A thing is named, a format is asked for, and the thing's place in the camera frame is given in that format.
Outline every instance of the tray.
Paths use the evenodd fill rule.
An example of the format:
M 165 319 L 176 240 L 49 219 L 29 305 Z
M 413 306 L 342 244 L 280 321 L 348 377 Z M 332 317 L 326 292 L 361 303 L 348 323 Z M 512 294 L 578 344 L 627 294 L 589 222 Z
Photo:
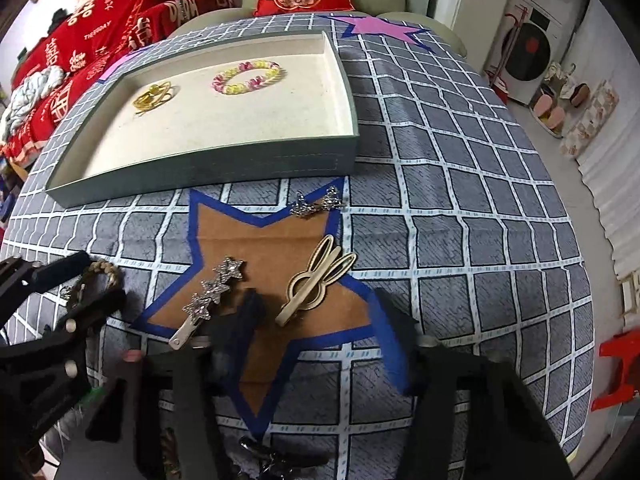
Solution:
M 284 77 L 240 95 L 210 87 L 217 73 L 258 59 L 279 63 Z M 175 96 L 136 115 L 132 101 L 165 80 Z M 345 175 L 357 124 L 348 79 L 324 32 L 209 43 L 120 76 L 76 131 L 45 191 L 72 207 L 205 184 Z

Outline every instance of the wall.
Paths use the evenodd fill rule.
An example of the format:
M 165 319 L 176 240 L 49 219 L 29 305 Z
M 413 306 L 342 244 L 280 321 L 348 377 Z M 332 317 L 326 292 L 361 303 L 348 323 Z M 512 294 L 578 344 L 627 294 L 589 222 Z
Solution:
M 238 7 L 242 4 L 242 0 L 234 2 Z M 20 51 L 24 48 L 31 50 L 40 38 L 47 35 L 51 17 L 57 9 L 73 12 L 75 7 L 76 0 L 27 2 L 0 43 L 0 84 L 7 93 L 11 91 L 11 76 Z

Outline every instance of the red blanket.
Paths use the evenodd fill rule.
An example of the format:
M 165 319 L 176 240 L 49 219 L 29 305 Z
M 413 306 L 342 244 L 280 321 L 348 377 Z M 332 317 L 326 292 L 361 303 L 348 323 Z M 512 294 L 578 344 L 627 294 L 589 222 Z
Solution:
M 185 0 L 189 18 L 231 7 L 231 0 Z M 111 64 L 132 50 L 163 40 L 180 26 L 176 0 L 92 0 L 48 38 L 43 38 L 17 71 L 13 88 L 47 66 L 69 76 L 33 109 L 3 147 L 21 167 L 31 164 L 69 108 Z

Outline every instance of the pink and yellow bracelet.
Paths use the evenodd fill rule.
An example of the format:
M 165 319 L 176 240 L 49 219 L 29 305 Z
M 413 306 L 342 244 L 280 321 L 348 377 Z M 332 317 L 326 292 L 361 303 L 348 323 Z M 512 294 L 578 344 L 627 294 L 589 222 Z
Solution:
M 248 70 L 256 70 L 257 68 L 266 69 L 267 72 L 264 75 L 257 75 L 256 77 L 249 79 L 246 83 L 235 83 L 233 85 L 226 84 L 231 78 L 237 76 L 242 72 Z M 244 61 L 234 68 L 229 68 L 224 72 L 221 72 L 213 78 L 211 87 L 221 94 L 236 95 L 245 94 L 253 90 L 258 90 L 263 86 L 273 82 L 282 74 L 280 65 L 273 61 L 259 60 L 259 61 Z

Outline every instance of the rhinestone star hair clip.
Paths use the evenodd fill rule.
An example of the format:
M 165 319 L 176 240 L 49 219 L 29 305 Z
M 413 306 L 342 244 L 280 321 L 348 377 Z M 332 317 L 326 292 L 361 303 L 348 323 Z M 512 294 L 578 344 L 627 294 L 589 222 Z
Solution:
M 242 264 L 244 264 L 242 260 L 234 260 L 229 256 L 225 256 L 222 263 L 213 269 L 216 273 L 213 280 L 203 280 L 200 282 L 203 291 L 199 294 L 194 294 L 191 297 L 191 302 L 182 308 L 188 316 L 182 326 L 170 339 L 169 346 L 171 348 L 174 350 L 181 348 L 202 320 L 211 319 L 209 307 L 212 303 L 220 304 L 222 294 L 231 290 L 231 287 L 227 285 L 228 281 L 232 278 L 242 280 L 242 273 L 240 272 Z
M 340 199 L 340 192 L 337 187 L 331 186 L 317 203 L 307 202 L 305 196 L 299 191 L 296 201 L 291 205 L 290 211 L 292 215 L 299 218 L 306 218 L 319 211 L 332 211 L 334 209 L 340 209 L 341 207 L 342 200 Z

